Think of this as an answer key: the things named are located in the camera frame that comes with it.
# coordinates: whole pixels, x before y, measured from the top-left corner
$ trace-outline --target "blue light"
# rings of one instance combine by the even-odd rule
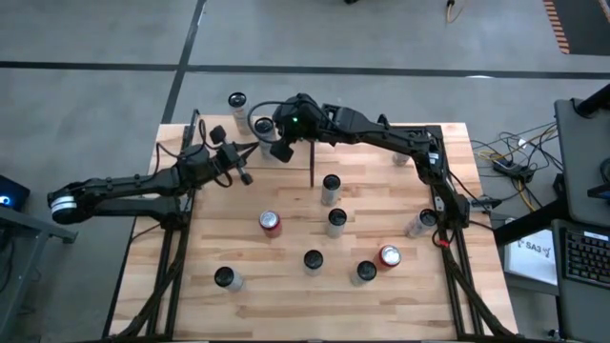
[[[7,197],[5,195],[0,195],[0,204],[8,206],[8,205],[10,205],[11,202],[12,202],[12,200],[10,200],[9,197]]]

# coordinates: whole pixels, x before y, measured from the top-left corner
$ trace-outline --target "gray concrete floor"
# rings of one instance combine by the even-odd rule
[[[0,4],[0,61],[177,64],[195,0],[17,1]],[[610,58],[559,52],[541,1],[471,0],[455,24],[443,0],[209,0],[190,63],[379,67],[480,71],[610,71]],[[147,169],[174,72],[0,70],[0,173],[32,189],[28,213],[51,220],[45,194],[74,180]],[[393,121],[461,121],[472,138],[524,131],[553,120],[553,101],[584,97],[607,81],[449,77],[187,73],[173,122],[195,107],[226,113],[226,97],[253,103],[299,91]],[[557,141],[546,148],[559,157]],[[489,172],[481,169],[481,174]],[[554,198],[553,168],[531,189]],[[483,178],[485,193],[513,193]],[[527,210],[518,199],[498,209]],[[17,334],[44,342],[95,339],[107,318],[132,221],[71,226],[73,246],[52,242],[42,281],[28,301],[36,314]],[[542,337],[556,325],[547,295],[510,290],[519,330]]]

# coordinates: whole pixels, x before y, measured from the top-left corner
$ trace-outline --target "red can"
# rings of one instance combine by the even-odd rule
[[[400,251],[397,247],[391,245],[381,247],[375,256],[376,264],[382,270],[389,270],[397,266],[400,259]]]
[[[282,234],[282,222],[279,214],[273,211],[265,211],[258,218],[258,224],[269,238],[276,238]]]

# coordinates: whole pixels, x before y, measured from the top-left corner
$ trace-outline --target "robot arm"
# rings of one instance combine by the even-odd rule
[[[227,143],[225,136],[220,126],[210,132],[213,142],[221,143],[212,157],[205,146],[193,145],[181,152],[173,166],[153,175],[92,178],[50,192],[47,201],[52,218],[60,224],[74,224],[95,215],[147,215],[161,222],[162,226],[165,222],[173,222],[172,219],[181,212],[177,196],[188,190],[216,180],[231,169],[239,171],[244,184],[253,182],[243,167],[257,143]],[[161,196],[156,199],[120,199],[150,193]]]
[[[273,120],[281,138],[273,143],[271,154],[283,162],[288,162],[293,154],[290,144],[301,139],[333,146],[368,143],[411,156],[419,179],[430,185],[444,203],[445,211],[440,217],[444,228],[468,227],[470,206],[451,183],[442,132],[437,127],[392,127],[383,114],[374,123],[349,108],[332,105],[320,108],[303,93],[278,106]]]

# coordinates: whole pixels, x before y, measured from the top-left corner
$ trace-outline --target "keyboard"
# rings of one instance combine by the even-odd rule
[[[610,289],[610,240],[606,235],[565,230],[565,277]]]

